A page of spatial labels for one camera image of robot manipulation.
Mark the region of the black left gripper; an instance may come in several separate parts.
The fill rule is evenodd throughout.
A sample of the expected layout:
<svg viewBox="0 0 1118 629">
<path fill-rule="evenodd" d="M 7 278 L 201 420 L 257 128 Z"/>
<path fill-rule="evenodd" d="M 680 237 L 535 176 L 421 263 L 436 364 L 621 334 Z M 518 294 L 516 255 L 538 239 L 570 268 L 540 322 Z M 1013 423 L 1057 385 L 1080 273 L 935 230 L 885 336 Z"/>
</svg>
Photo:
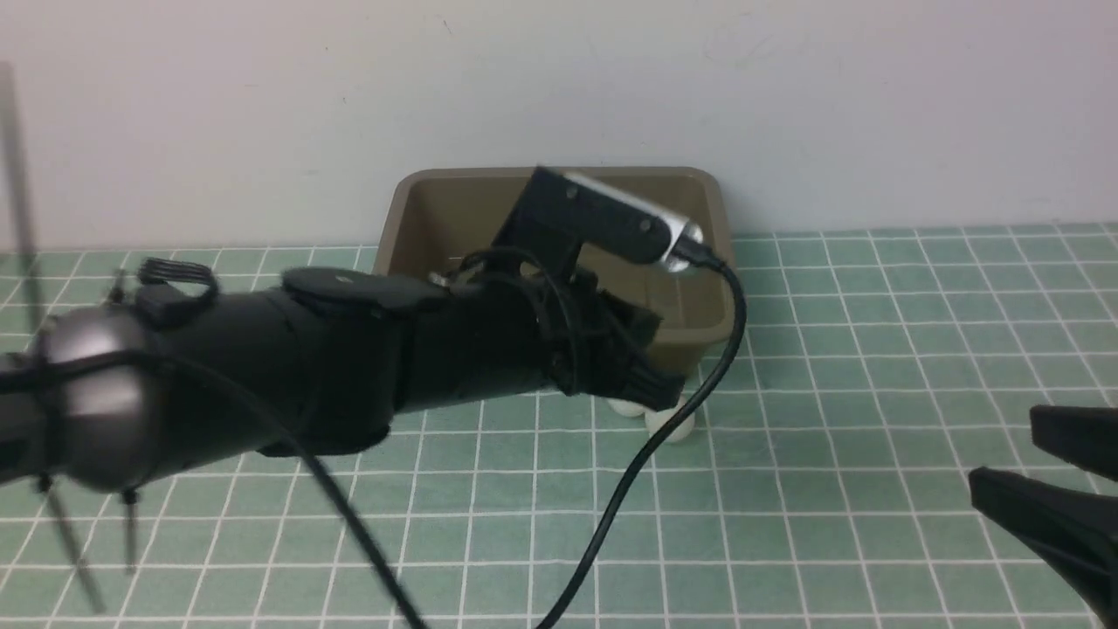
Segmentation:
<svg viewBox="0 0 1118 629">
<path fill-rule="evenodd" d="M 662 318 L 603 290 L 590 271 L 552 287 L 487 275 L 459 284 L 417 315 L 402 351 L 396 409 L 437 407 L 556 389 L 665 411 L 686 375 L 648 366 Z"/>
</svg>

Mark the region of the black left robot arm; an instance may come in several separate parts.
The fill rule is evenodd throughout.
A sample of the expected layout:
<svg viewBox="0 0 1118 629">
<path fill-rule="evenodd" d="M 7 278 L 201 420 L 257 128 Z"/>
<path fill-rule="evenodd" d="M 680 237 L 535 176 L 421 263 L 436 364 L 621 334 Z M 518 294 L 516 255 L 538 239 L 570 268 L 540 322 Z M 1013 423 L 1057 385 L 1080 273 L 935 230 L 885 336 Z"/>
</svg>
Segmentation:
<svg viewBox="0 0 1118 629">
<path fill-rule="evenodd" d="M 659 315 L 567 282 L 301 267 L 280 286 L 188 295 L 146 279 L 3 356 L 3 483 L 135 490 L 262 452 L 362 452 L 394 417 L 528 391 L 666 410 L 686 378 L 648 355 Z"/>
</svg>

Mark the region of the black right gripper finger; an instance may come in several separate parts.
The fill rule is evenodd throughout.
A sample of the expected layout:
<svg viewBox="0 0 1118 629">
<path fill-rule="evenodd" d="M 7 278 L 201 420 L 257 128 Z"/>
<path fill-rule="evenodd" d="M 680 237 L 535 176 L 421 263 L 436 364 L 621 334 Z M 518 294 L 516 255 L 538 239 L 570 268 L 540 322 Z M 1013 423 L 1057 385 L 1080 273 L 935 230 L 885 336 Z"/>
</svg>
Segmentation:
<svg viewBox="0 0 1118 629">
<path fill-rule="evenodd" d="M 974 509 L 1006 530 L 1082 598 L 1102 625 L 1117 621 L 1117 504 L 991 468 L 968 473 Z"/>
<path fill-rule="evenodd" d="M 1032 406 L 1032 442 L 1043 452 L 1105 479 L 1117 480 L 1117 410 L 1114 407 Z"/>
</svg>

